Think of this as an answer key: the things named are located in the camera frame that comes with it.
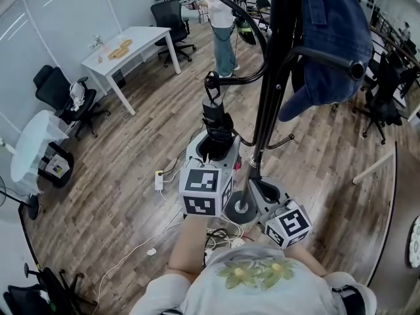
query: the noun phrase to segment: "person's arm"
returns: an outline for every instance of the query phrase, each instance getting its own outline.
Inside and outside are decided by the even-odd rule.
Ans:
[[[302,244],[297,243],[292,245],[291,247],[285,249],[283,252],[287,258],[300,261],[317,276],[323,277],[328,274],[327,270],[308,252],[308,250],[303,247]]]
[[[203,270],[208,218],[188,215],[169,258],[165,274],[179,274],[191,282]]]

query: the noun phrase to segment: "floral print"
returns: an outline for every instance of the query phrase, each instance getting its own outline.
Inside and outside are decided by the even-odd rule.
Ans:
[[[290,280],[293,277],[291,268],[293,264],[285,259],[272,259],[265,261],[228,261],[225,268],[217,272],[218,276],[227,277],[225,286],[227,289],[235,288],[243,284],[247,287],[258,288],[259,279],[261,289],[266,290],[274,286],[283,278]]]
[[[220,270],[218,276],[227,276],[226,288],[231,289],[239,284],[244,284],[247,287],[257,288],[257,283],[254,277],[257,277],[261,269],[251,266],[250,262],[233,262],[225,263],[226,268]]]

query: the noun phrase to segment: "white cube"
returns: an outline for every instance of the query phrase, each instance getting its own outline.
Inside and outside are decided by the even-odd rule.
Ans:
[[[282,249],[304,239],[312,225],[299,206],[270,219],[265,224],[265,234]]]
[[[179,193],[187,215],[220,217],[233,192],[234,171],[181,168]]]

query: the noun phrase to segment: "person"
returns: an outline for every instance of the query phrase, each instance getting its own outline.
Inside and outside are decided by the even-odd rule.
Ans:
[[[405,28],[404,30],[398,29],[401,32],[401,38],[405,42],[411,37],[410,33],[410,25],[407,22],[404,22]]]
[[[201,0],[199,6],[209,9],[210,25],[213,29],[216,71],[220,77],[230,77],[239,64],[230,42],[234,30],[232,9],[219,0]]]
[[[347,273],[328,274],[299,243],[284,252],[259,243],[216,249],[203,270],[207,223],[207,217],[185,218],[166,272],[148,284],[130,315],[375,314],[372,291]]]

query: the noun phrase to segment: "power outlet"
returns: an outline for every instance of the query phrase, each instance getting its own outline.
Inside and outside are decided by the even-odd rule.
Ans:
[[[160,192],[163,190],[163,174],[162,171],[155,171],[155,190]]]

